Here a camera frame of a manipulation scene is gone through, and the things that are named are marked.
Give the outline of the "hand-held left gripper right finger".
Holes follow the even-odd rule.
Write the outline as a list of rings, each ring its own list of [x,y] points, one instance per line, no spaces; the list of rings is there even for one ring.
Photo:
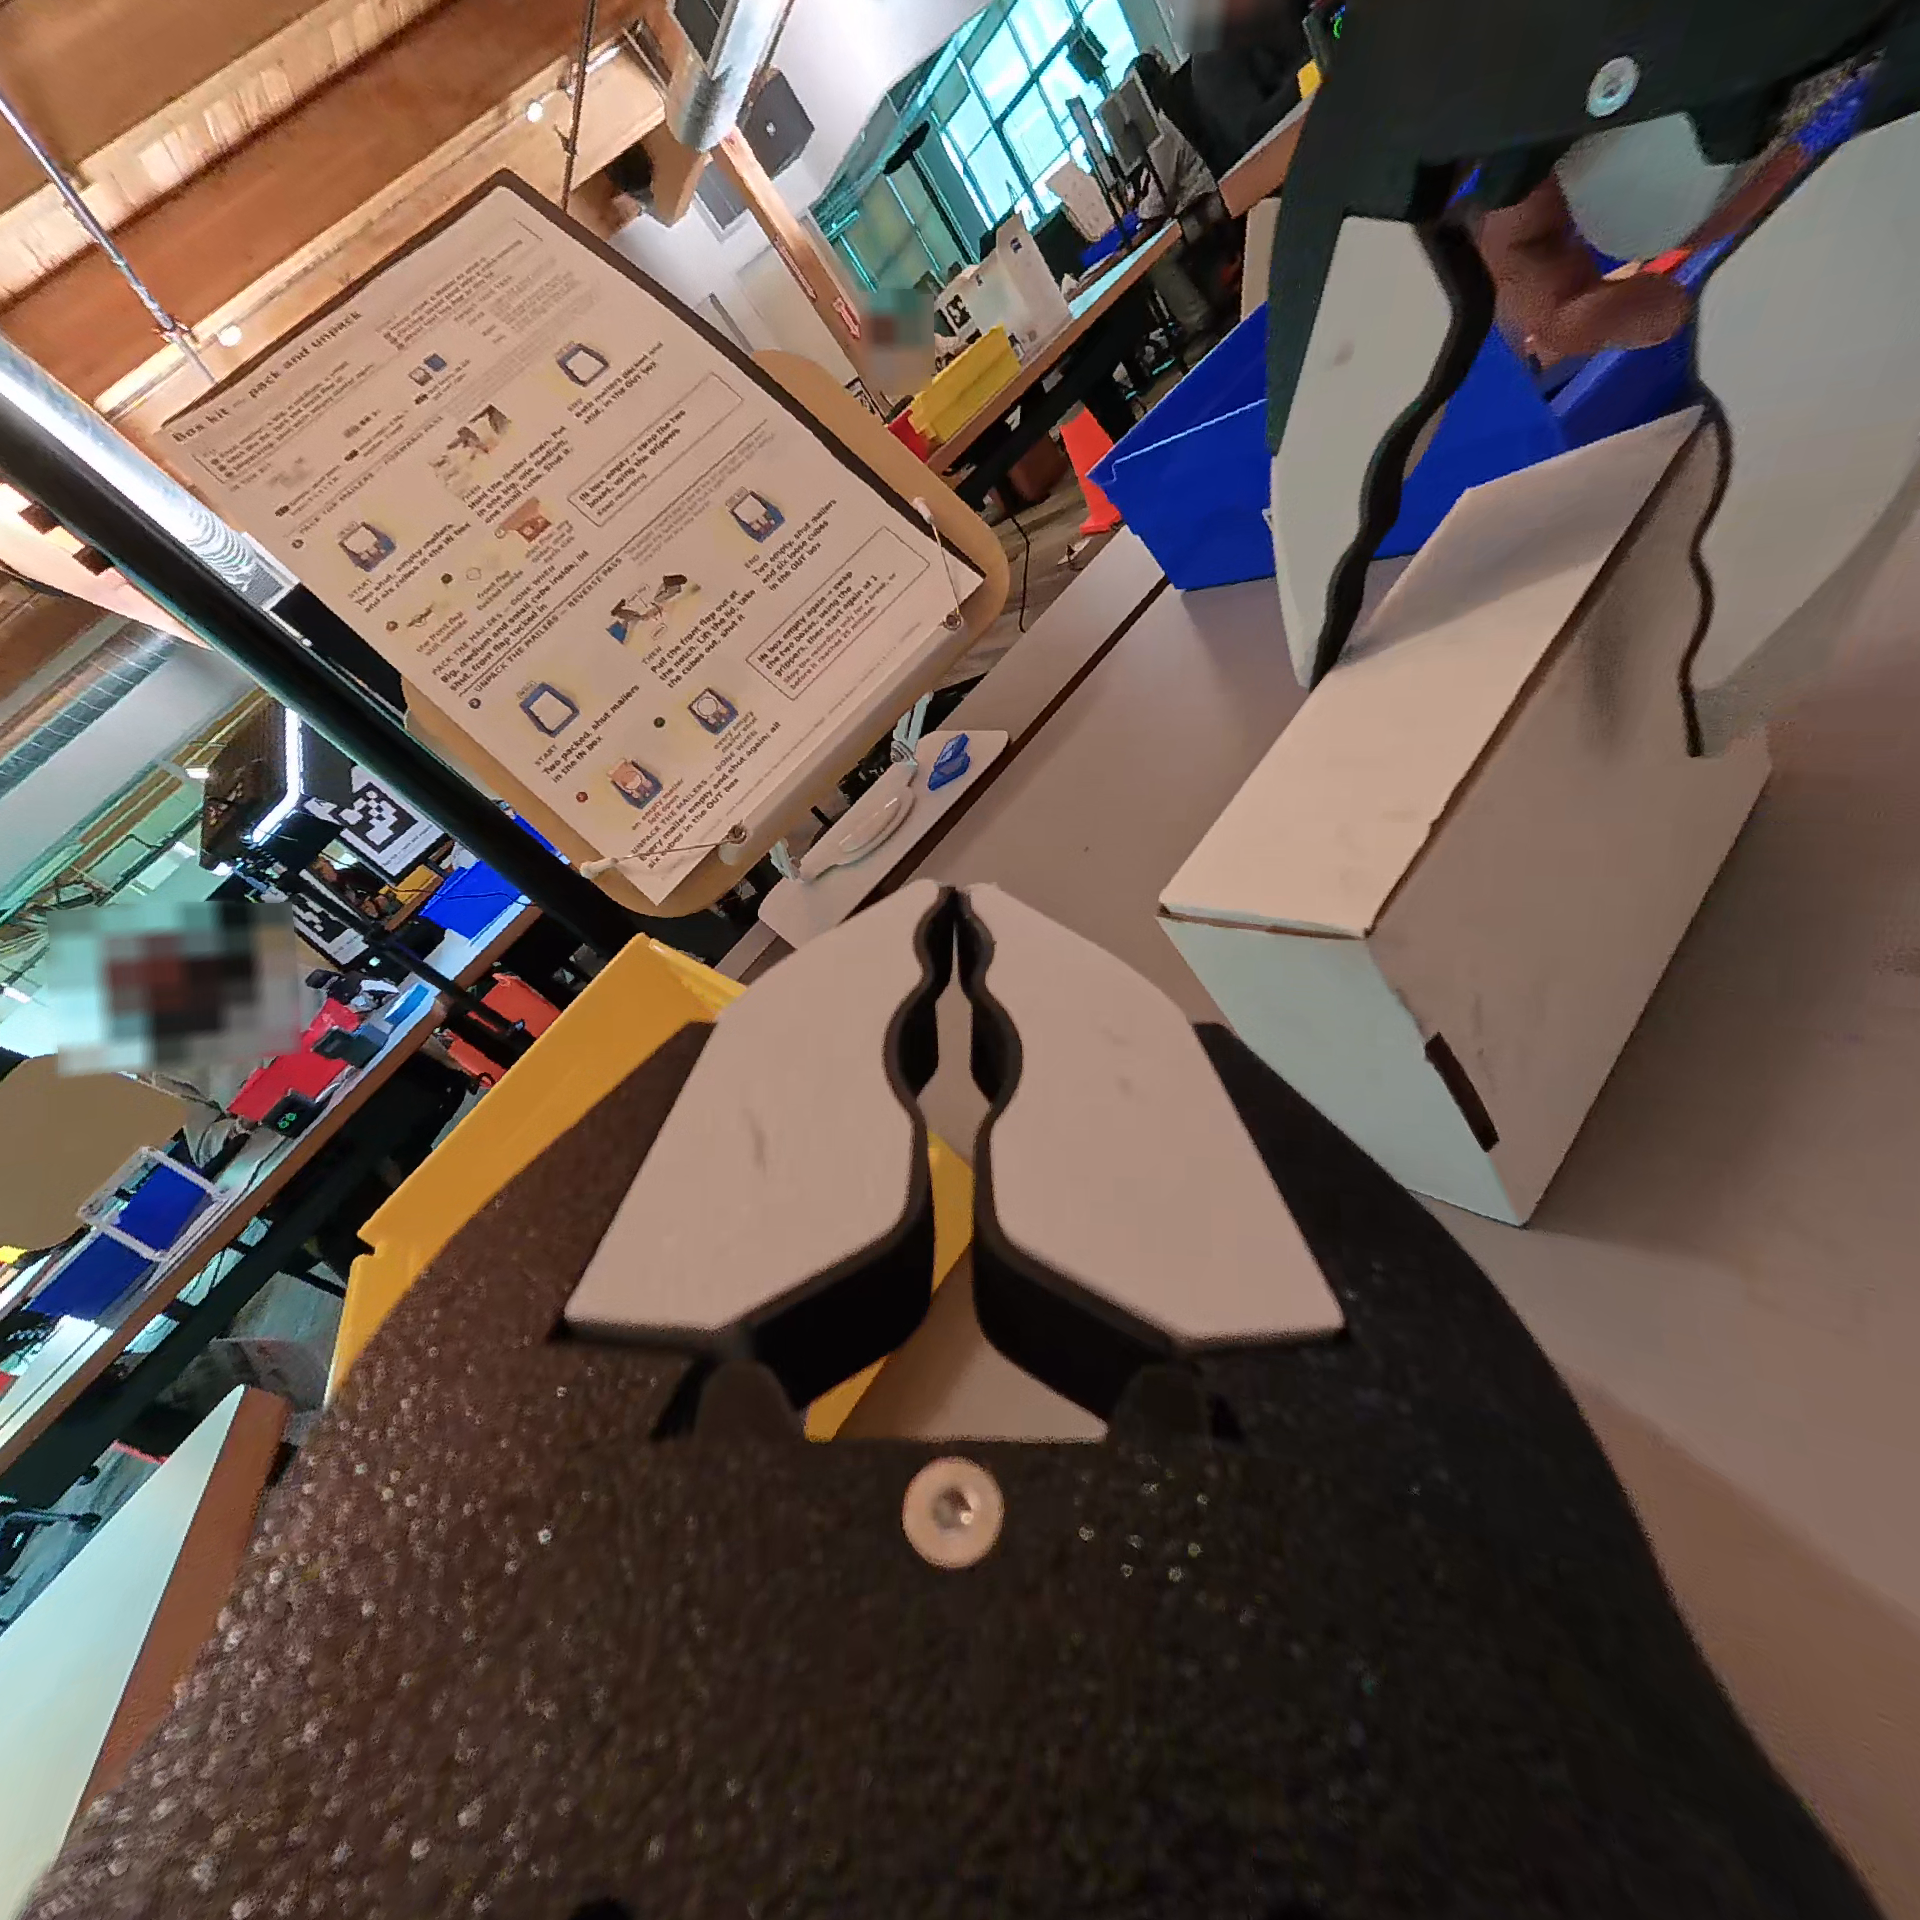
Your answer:
[[[1340,1338],[1346,1315],[1210,1049],[1111,952],[995,884],[961,897],[974,1309],[1111,1425],[1142,1376]]]

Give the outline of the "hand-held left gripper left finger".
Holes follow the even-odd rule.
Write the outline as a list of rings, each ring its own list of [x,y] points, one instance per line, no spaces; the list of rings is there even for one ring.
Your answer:
[[[703,1034],[563,1312],[564,1332],[750,1363],[793,1408],[923,1321],[956,892],[907,883],[795,948]]]

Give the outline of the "yellow plastic bin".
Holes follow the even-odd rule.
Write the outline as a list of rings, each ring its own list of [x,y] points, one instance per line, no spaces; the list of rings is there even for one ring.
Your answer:
[[[873,1173],[855,1139],[855,1082],[918,1088],[938,1062],[934,1001],[951,971],[941,890],[913,884],[781,960],[754,987],[652,942],[631,945],[364,1227],[323,1432],[395,1412],[445,1434],[508,1432],[539,1387],[650,1387],[567,1417],[567,1440],[657,1465],[699,1448],[665,1417],[695,1379],[674,1350],[549,1339],[546,1318],[593,1260],[708,1025],[742,1048],[754,1097],[786,1072],[805,1102],[780,1139],[827,1171]]]

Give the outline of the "white cardboard box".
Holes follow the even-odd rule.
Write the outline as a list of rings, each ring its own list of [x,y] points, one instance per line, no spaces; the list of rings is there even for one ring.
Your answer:
[[[1242,1042],[1522,1225],[1756,808],[1689,753],[1698,409],[1463,494],[1158,899]]]

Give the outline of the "red box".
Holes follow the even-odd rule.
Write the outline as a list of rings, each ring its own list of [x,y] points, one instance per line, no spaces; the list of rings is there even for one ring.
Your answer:
[[[309,1136],[388,1086],[430,1038],[439,1013],[442,997],[428,990],[409,990],[366,1017],[326,1001],[301,1045],[254,1067],[221,1113],[257,1136]]]

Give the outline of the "person's right hand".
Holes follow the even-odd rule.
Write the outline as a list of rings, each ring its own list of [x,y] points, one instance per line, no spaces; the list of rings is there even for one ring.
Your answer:
[[[1515,206],[1484,210],[1474,240],[1502,337],[1540,368],[1661,345],[1694,318],[1691,291],[1671,276],[1607,280],[1553,177]]]

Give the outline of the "blue plastic bin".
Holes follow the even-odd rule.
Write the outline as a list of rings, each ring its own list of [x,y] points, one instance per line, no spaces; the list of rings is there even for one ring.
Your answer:
[[[1537,370],[1493,330],[1402,490],[1380,561],[1413,556],[1455,500],[1513,472],[1689,408],[1694,330]],[[1254,309],[1094,465],[1123,521],[1179,590],[1275,572],[1266,526],[1266,309]]]

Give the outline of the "orange traffic cone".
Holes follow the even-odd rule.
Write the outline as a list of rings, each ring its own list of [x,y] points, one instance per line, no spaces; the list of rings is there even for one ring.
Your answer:
[[[1085,405],[1074,408],[1061,421],[1059,440],[1085,504],[1079,534],[1094,540],[1116,533],[1123,526],[1123,515],[1097,483],[1097,466],[1113,452],[1113,440]]]

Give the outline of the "white stand base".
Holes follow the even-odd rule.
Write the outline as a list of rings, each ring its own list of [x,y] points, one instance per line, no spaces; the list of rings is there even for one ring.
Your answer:
[[[971,739],[971,770],[957,785],[927,793],[927,766],[956,731]],[[923,843],[974,796],[1007,742],[1006,731],[982,726],[923,733],[909,757],[897,757],[801,857],[786,862],[780,884],[759,908],[759,922],[791,948],[842,925],[889,880],[913,868]]]

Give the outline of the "small yellow bin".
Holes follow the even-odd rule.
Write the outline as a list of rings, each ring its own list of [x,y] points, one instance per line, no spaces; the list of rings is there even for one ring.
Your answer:
[[[907,417],[926,443],[941,446],[981,408],[1015,384],[1020,372],[1022,358],[1015,341],[1006,325],[995,325],[934,372],[907,403]]]

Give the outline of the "black and white marker tag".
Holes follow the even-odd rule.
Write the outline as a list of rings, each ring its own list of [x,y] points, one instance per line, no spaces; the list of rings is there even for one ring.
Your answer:
[[[330,820],[333,838],[387,880],[399,880],[426,864],[445,838],[436,822],[415,814],[357,761],[316,776],[303,809]]]

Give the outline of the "small blue bin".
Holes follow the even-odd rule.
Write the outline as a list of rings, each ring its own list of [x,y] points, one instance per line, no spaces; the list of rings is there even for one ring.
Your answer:
[[[30,1296],[30,1307],[49,1318],[100,1324],[107,1309],[125,1302],[149,1283],[212,1205],[217,1188],[193,1166],[166,1157],[146,1157],[107,1196],[83,1209],[83,1236]]]

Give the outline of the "black pole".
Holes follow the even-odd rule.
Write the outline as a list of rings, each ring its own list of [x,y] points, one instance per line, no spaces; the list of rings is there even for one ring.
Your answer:
[[[281,707],[300,714],[596,955],[612,957],[642,932],[711,966],[735,947],[739,932],[719,914],[636,914],[543,851],[503,808],[412,739],[269,611],[251,605],[13,398],[3,398],[3,469],[18,492],[98,546],[165,613],[228,653]]]

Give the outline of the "white table with brown edge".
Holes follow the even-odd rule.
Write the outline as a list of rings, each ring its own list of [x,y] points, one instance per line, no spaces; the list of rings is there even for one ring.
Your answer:
[[[235,1387],[3,1641],[5,1866],[58,1852],[170,1709],[251,1542],[293,1408]]]

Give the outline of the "silver pipe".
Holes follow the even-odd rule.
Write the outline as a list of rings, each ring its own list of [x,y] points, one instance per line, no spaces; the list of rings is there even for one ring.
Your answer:
[[[274,609],[297,588],[297,579],[250,534],[231,529],[10,339],[3,341],[3,398],[251,605]]]

